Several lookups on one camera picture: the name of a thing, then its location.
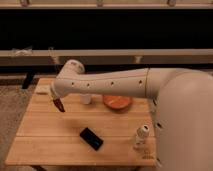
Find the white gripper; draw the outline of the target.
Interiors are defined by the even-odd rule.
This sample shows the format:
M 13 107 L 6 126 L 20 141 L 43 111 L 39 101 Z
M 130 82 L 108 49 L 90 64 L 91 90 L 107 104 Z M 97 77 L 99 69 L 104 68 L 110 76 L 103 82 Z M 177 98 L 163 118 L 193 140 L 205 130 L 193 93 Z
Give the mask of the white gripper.
M 63 85 L 60 82 L 52 82 L 50 84 L 51 96 L 54 100 L 63 97 Z

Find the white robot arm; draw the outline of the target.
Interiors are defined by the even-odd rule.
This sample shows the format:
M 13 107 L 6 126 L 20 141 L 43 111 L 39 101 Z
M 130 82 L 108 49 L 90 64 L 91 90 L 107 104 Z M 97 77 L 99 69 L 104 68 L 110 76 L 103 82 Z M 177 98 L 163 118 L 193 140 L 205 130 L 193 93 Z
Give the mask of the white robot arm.
M 52 99 L 71 93 L 156 102 L 156 171 L 213 171 L 213 76 L 185 68 L 144 68 L 86 74 L 69 60 L 50 84 Z

